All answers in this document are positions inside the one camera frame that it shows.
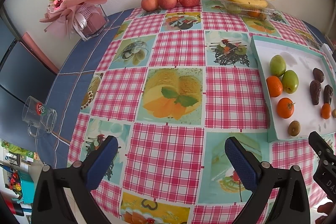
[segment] logo on mug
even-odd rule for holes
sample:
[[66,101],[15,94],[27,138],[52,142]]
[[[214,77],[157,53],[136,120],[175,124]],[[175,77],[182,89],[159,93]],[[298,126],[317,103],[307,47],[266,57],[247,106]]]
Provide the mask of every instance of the logo on mug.
[[40,116],[44,116],[46,114],[45,107],[43,106],[42,103],[37,103],[36,104],[36,112]]

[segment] table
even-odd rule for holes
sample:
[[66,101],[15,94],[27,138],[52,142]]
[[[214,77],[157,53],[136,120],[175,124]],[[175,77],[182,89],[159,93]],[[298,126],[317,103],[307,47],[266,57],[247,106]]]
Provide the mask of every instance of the table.
[[[250,195],[224,154],[225,140],[235,136],[273,167],[299,165],[310,206],[324,197],[312,179],[318,157],[308,140],[267,142],[249,46],[257,34],[320,51],[311,25],[280,11],[251,23],[226,13],[219,0],[152,13],[136,8],[109,19],[100,36],[76,45],[56,77],[46,103],[57,124],[37,140],[46,164],[84,160],[113,135],[121,148],[91,192],[103,210],[129,223],[231,223]],[[223,56],[221,41],[234,54]],[[326,139],[335,146],[335,134]]]

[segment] transparent cup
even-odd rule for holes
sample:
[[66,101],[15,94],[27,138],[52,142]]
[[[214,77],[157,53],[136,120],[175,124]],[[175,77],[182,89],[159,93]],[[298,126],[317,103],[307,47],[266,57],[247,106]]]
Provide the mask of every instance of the transparent cup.
[[[37,139],[53,131],[57,120],[57,112],[29,96],[23,107],[22,120],[28,124],[28,134]],[[32,133],[31,127],[37,128],[36,134]]]

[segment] flower bouquet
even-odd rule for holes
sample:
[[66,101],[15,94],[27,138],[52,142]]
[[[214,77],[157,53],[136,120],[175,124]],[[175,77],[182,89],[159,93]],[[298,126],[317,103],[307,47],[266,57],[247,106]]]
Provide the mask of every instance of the flower bouquet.
[[40,22],[51,22],[44,30],[59,38],[77,32],[83,40],[101,33],[108,23],[101,4],[107,0],[50,0]]

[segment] human hand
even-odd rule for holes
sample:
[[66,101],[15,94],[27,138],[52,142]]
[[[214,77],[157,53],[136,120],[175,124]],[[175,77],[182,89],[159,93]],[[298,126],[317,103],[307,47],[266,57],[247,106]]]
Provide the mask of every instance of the human hand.
[[[334,207],[334,204],[332,202],[328,202],[326,204],[323,204],[321,206],[319,206],[317,208],[317,212],[318,213],[325,213],[325,214],[329,214],[332,210],[332,208]],[[317,218],[317,220],[315,220],[315,224],[322,224],[322,222],[325,220],[326,216],[320,216],[319,218]]]

